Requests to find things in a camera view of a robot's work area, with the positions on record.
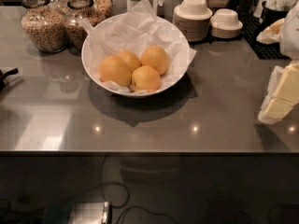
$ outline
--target black cord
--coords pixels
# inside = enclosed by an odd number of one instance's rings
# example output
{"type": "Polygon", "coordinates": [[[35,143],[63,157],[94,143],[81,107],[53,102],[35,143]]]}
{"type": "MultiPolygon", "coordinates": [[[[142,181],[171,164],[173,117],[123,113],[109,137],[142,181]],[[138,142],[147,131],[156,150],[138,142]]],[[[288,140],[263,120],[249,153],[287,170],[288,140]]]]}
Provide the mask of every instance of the black cord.
{"type": "Polygon", "coordinates": [[[153,216],[157,216],[157,217],[166,217],[168,219],[170,219],[173,223],[175,224],[178,224],[172,217],[170,217],[168,214],[165,214],[165,213],[156,213],[156,212],[152,212],[142,206],[138,206],[138,205],[133,205],[133,206],[130,206],[126,209],[123,210],[123,212],[120,214],[116,224],[119,224],[121,218],[122,218],[122,222],[121,224],[124,223],[124,219],[125,219],[125,216],[128,214],[129,211],[133,210],[133,209],[139,209],[139,210],[142,210],[150,215],[153,215],[153,216]]]}
{"type": "Polygon", "coordinates": [[[109,157],[109,154],[106,154],[105,157],[102,160],[101,167],[100,167],[100,175],[99,175],[99,179],[100,179],[100,190],[101,190],[101,193],[103,195],[103,199],[106,201],[107,197],[105,195],[103,187],[107,187],[107,186],[119,186],[119,187],[124,188],[125,191],[127,192],[127,198],[125,199],[125,201],[122,204],[120,204],[120,205],[113,205],[113,204],[111,205],[112,208],[114,208],[114,209],[121,209],[126,204],[128,204],[129,201],[130,201],[130,190],[128,189],[128,187],[126,187],[124,184],[122,184],[120,182],[115,182],[115,181],[103,182],[102,175],[103,175],[104,165],[105,165],[105,162],[107,161],[108,157],[109,157]]]}

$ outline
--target gray countertop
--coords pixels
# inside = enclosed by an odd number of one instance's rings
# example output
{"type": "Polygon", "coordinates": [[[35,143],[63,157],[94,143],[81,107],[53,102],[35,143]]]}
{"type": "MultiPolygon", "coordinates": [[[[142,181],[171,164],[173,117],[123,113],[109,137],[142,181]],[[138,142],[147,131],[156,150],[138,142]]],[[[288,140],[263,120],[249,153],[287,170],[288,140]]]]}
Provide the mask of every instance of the gray countertop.
{"type": "Polygon", "coordinates": [[[276,65],[245,39],[197,44],[171,89],[130,99],[98,87],[80,54],[47,55],[21,30],[22,7],[0,7],[0,68],[19,68],[0,92],[0,150],[297,152],[296,107],[276,125],[257,120],[276,65]]]}

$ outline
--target stacked white bowl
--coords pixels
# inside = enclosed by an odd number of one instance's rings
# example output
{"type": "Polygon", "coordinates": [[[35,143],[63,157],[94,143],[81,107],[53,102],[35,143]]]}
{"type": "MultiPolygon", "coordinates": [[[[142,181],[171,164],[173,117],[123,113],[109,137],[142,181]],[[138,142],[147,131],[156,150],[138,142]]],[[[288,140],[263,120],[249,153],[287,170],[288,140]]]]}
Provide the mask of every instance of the stacked white bowl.
{"type": "Polygon", "coordinates": [[[243,23],[235,11],[218,9],[210,20],[210,33],[218,38],[234,38],[241,34],[243,23]]]}
{"type": "Polygon", "coordinates": [[[211,17],[212,11],[206,6],[206,0],[183,0],[174,9],[173,24],[187,41],[201,41],[208,34],[211,17]]]}

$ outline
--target countertop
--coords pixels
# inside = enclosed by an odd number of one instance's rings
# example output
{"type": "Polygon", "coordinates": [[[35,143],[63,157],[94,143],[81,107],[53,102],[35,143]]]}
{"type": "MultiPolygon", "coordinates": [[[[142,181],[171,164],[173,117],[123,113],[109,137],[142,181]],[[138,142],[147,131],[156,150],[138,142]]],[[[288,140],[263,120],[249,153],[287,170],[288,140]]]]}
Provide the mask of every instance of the countertop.
{"type": "Polygon", "coordinates": [[[22,7],[0,7],[1,151],[266,153],[299,151],[296,107],[276,125],[257,120],[276,65],[242,38],[197,50],[174,87],[130,99],[97,86],[80,54],[39,52],[21,29],[22,7]]]}

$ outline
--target kitchen counter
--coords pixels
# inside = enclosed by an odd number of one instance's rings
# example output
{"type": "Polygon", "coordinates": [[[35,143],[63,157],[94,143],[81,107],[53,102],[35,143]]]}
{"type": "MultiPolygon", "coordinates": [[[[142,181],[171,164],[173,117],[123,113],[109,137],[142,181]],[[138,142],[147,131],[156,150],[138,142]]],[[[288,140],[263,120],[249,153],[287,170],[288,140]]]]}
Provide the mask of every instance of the kitchen counter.
{"type": "Polygon", "coordinates": [[[297,152],[298,107],[276,125],[257,120],[276,65],[242,38],[193,45],[187,74],[171,89],[130,99],[98,87],[80,54],[40,53],[20,26],[22,7],[0,7],[1,151],[297,152]]]}

